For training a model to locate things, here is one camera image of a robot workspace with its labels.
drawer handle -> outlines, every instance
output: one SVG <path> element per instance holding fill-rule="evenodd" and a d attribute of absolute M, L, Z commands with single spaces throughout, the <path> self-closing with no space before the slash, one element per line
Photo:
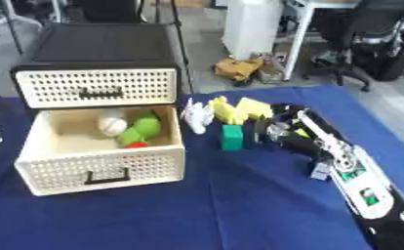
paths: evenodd
<path fill-rule="evenodd" d="M 79 93 L 79 98 L 81 99 L 89 99 L 89 98 L 122 98 L 123 91 L 122 87 L 115 87 L 115 91 L 98 91 L 98 92 L 90 92 L 87 88 L 83 88 Z"/>
<path fill-rule="evenodd" d="M 109 183 L 131 181 L 131 178 L 129 177 L 129 169 L 122 168 L 122 170 L 123 170 L 123 177 L 101 179 L 101 180 L 93 180 L 94 172 L 88 171 L 87 172 L 87 181 L 85 182 L 85 185 L 109 184 Z"/>

open drawer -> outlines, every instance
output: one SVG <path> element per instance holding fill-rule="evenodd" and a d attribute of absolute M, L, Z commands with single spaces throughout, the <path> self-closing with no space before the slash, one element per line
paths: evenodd
<path fill-rule="evenodd" d="M 182 180 L 184 147 L 173 105 L 121 107 L 128 117 L 152 109 L 161 135 L 148 147 L 121 148 L 97 129 L 100 109 L 41 111 L 16 161 L 35 195 L 166 183 Z"/>

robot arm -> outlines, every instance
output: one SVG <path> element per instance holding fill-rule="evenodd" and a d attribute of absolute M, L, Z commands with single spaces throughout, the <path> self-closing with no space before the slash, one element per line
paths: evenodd
<path fill-rule="evenodd" d="M 325 163 L 355 223 L 377 250 L 404 250 L 404 196 L 375 160 L 305 106 L 275 104 L 279 120 L 261 120 L 256 141 L 266 138 Z"/>

white perforated drawer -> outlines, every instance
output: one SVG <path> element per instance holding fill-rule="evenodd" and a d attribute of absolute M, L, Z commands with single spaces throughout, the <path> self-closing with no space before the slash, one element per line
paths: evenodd
<path fill-rule="evenodd" d="M 35 195 L 180 181 L 184 147 L 173 105 L 121 107 L 128 117 L 144 108 L 160 118 L 161 135 L 148 147 L 125 149 L 99 135 L 100 109 L 41 111 L 16 168 Z"/>
<path fill-rule="evenodd" d="M 177 71 L 152 69 L 24 70 L 14 77 L 31 108 L 173 104 Z"/>

white toy figure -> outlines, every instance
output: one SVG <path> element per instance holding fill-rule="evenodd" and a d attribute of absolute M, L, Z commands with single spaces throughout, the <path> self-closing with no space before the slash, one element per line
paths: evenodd
<path fill-rule="evenodd" d="M 104 109 L 99 116 L 98 127 L 105 136 L 116 137 L 128 128 L 128 122 L 120 109 Z"/>
<path fill-rule="evenodd" d="M 204 107 L 202 103 L 193 104 L 193 99 L 190 98 L 181 114 L 181 119 L 186 121 L 195 134 L 202 135 L 206 131 L 205 127 L 213 122 L 214 110 L 207 105 Z"/>

